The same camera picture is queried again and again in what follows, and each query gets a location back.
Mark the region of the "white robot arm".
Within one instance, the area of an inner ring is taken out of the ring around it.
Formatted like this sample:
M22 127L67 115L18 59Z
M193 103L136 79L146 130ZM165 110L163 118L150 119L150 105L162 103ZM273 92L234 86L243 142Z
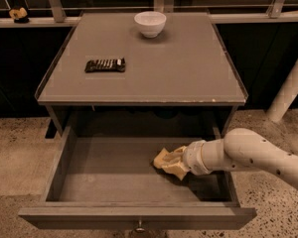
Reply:
M161 169L183 179L187 173L258 169L282 179L298 190L298 156L244 128L229 131L222 139L195 141L162 158Z

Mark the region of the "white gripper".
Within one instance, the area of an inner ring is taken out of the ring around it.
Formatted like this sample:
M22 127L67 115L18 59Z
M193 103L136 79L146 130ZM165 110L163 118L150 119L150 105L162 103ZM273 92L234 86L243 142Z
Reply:
M163 171L167 174L174 175L179 180L183 180L188 172L191 172L195 176L209 175L211 171L207 169L202 158L202 149L205 142L205 140L195 141L187 147L182 146L170 152L165 157L166 161L178 162L183 157L183 163L164 164L162 166Z

